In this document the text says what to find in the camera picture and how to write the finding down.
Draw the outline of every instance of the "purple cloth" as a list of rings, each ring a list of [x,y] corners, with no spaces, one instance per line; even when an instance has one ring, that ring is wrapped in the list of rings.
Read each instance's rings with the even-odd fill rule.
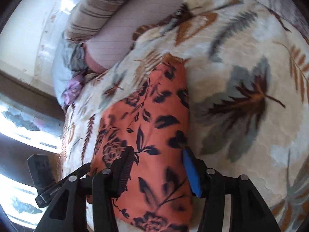
[[[84,77],[83,73],[72,78],[67,85],[66,90],[62,94],[62,98],[66,105],[71,105],[83,88]]]

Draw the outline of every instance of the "metal screw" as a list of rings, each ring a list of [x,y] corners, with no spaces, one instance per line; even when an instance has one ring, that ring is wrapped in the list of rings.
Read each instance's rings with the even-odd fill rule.
[[[206,170],[206,173],[208,173],[208,174],[215,174],[215,173],[216,173],[216,170],[214,170],[213,168],[208,168],[208,169]]]
[[[102,170],[102,174],[110,174],[112,172],[112,170],[110,170],[109,168],[105,168]]]
[[[69,177],[69,181],[71,181],[71,182],[74,182],[74,181],[76,181],[77,180],[77,176],[76,175],[71,175],[70,177]]]
[[[241,178],[243,181],[247,181],[247,180],[249,179],[249,177],[248,177],[247,175],[245,175],[245,174],[242,174],[242,175],[240,176],[240,178]]]

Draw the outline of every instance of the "orange fabric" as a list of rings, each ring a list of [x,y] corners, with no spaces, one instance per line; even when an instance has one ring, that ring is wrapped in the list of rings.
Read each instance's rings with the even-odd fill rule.
[[[192,214],[182,164],[189,125],[184,63],[165,54],[141,88],[101,118],[89,174],[109,167],[126,146],[134,148],[127,191],[113,206],[116,217],[144,231],[186,232]]]

